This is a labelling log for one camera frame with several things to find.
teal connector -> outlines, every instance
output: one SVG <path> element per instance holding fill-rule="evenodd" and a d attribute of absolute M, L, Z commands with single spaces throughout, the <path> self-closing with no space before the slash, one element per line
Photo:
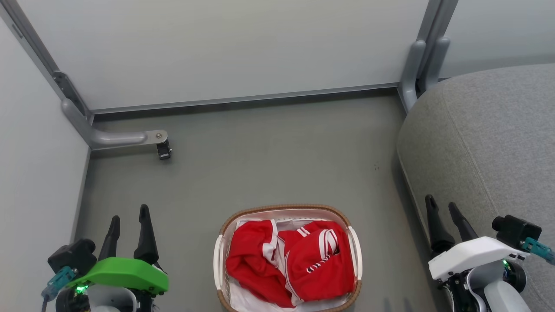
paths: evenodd
<path fill-rule="evenodd" d="M 555 265 L 555 253 L 553 250 L 537 240 L 526 237 L 526 240 L 522 244 L 522 248 L 531 254 L 540 256 L 545 259 L 547 263 Z"/>

gray ottoman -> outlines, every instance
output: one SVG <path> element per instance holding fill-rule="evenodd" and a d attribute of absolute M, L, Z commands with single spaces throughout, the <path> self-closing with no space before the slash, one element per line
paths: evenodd
<path fill-rule="evenodd" d="M 512 214 L 542 227 L 555 248 L 555 64 L 494 69 L 445 80 L 421 96 L 397 142 L 424 229 L 424 197 L 460 241 L 447 204 L 455 202 L 478 235 Z M 534 312 L 555 311 L 555 266 L 532 256 L 522 293 Z"/>

green led light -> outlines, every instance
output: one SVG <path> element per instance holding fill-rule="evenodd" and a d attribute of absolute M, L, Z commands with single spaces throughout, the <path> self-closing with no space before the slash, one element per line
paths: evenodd
<path fill-rule="evenodd" d="M 77 287 L 77 288 L 75 288 L 75 292 L 78 293 L 78 294 L 82 294 L 82 293 L 85 292 L 85 290 L 86 290 L 87 288 L 89 288 L 89 285 L 83 286 L 83 287 Z"/>

cable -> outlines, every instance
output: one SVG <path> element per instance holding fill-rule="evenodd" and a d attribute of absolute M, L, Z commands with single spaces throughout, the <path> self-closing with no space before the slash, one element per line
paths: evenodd
<path fill-rule="evenodd" d="M 46 305 L 48 304 L 48 295 L 44 296 L 44 301 L 42 301 L 42 310 L 41 312 L 46 312 Z"/>

white basket handle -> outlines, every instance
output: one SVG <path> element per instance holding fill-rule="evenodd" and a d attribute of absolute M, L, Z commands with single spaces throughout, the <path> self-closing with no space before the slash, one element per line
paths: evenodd
<path fill-rule="evenodd" d="M 216 239 L 216 244 L 214 245 L 213 266 L 214 284 L 216 284 L 217 290 L 221 290 L 221 287 L 224 285 L 224 244 L 223 235 L 221 234 Z"/>
<path fill-rule="evenodd" d="M 360 250 L 360 242 L 359 237 L 356 235 L 355 229 L 352 227 L 348 227 L 348 235 L 349 240 L 352 241 L 353 246 L 351 246 L 351 257 L 352 257 L 352 264 L 355 268 L 356 278 L 358 280 L 362 279 L 362 251 Z"/>

